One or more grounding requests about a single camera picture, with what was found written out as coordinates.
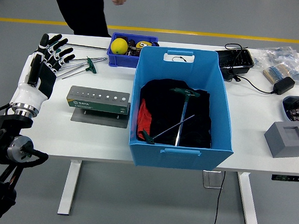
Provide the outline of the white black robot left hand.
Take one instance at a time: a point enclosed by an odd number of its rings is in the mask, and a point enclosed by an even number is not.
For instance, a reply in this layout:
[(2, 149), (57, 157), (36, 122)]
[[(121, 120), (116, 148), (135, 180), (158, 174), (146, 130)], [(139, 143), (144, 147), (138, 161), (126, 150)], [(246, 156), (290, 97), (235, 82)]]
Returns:
[(35, 113), (40, 111), (43, 102), (52, 95), (57, 71), (74, 59), (72, 47), (59, 51), (67, 42), (68, 39), (63, 39), (61, 34), (43, 35), (39, 46), (25, 62), (16, 94), (11, 100), (13, 108), (27, 104)]

